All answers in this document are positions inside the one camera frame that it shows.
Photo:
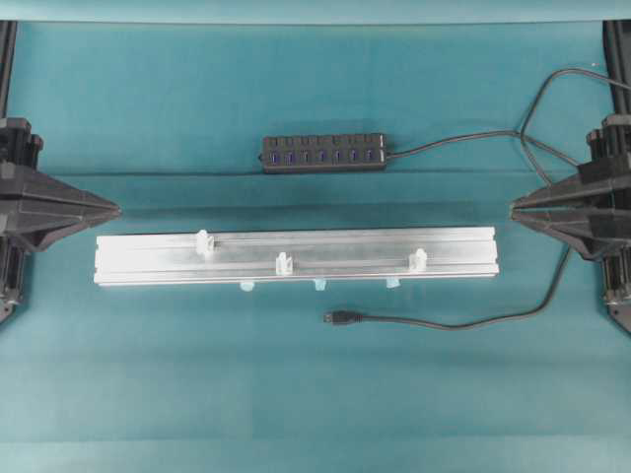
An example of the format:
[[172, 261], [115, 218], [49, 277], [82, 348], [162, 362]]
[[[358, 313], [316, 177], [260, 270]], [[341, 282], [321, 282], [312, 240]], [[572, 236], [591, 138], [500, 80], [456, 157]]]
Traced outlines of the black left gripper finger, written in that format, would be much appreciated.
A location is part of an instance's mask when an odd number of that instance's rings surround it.
[[1, 197], [8, 200], [70, 204], [116, 212], [120, 210], [109, 200], [34, 169], [3, 169], [1, 171]]
[[85, 210], [79, 214], [1, 215], [1, 236], [27, 251], [45, 251], [57, 241], [115, 220], [121, 211]]

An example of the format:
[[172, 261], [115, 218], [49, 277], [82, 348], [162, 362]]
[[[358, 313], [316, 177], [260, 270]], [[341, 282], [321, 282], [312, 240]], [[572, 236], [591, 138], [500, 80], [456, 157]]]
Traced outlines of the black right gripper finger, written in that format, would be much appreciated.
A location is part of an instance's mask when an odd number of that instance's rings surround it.
[[511, 211], [539, 209], [610, 211], [616, 169], [608, 163], [578, 166], [575, 174], [516, 199]]
[[621, 216], [612, 211], [516, 211], [511, 219], [567, 243], [588, 261], [601, 261], [621, 249]]

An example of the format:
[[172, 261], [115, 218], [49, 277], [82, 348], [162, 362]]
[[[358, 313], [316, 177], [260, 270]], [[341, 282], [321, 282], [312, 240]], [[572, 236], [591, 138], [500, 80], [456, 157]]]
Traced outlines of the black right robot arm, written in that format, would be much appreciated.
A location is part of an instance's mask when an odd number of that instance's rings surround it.
[[630, 116], [608, 116], [586, 140], [591, 160], [573, 175], [515, 200], [511, 219], [599, 263], [608, 314], [629, 331]]

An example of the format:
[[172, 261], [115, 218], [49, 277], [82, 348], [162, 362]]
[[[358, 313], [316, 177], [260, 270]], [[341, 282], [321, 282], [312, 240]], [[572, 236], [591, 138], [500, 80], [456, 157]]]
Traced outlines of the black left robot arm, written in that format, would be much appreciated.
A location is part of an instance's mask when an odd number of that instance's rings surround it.
[[24, 118], [1, 120], [1, 320], [24, 299], [28, 257], [118, 218], [120, 208], [37, 169], [43, 140]]

